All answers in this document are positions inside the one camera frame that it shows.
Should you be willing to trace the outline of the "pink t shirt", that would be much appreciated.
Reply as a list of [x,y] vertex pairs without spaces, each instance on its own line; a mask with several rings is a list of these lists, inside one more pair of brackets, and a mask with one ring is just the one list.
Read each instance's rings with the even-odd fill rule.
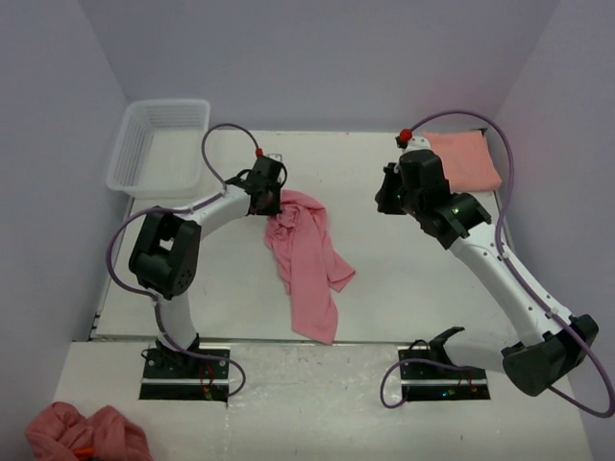
[[290,299],[292,330],[331,345],[338,326],[332,292],[341,292],[356,270],[333,247],[326,208],[302,192],[283,191],[281,212],[267,219],[264,244]]

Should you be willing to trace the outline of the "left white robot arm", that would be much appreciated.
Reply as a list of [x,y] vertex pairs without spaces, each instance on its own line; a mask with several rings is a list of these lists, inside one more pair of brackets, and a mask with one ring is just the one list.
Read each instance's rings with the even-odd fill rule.
[[129,258],[129,270],[152,299],[165,365],[176,376],[193,375],[200,364],[199,334],[187,295],[195,279],[202,240],[246,216],[275,216],[287,169],[259,157],[250,169],[223,182],[221,191],[183,208],[156,206],[145,214]]

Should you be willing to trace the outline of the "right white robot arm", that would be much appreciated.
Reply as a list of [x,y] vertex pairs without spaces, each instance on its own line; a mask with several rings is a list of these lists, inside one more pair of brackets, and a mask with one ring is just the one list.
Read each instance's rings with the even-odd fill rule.
[[512,324],[515,345],[502,349],[504,373],[536,397],[576,368],[599,332],[594,319],[574,315],[540,286],[506,244],[492,217],[469,193],[454,193],[442,161],[428,149],[406,151],[383,168],[377,209],[410,215],[479,279]]

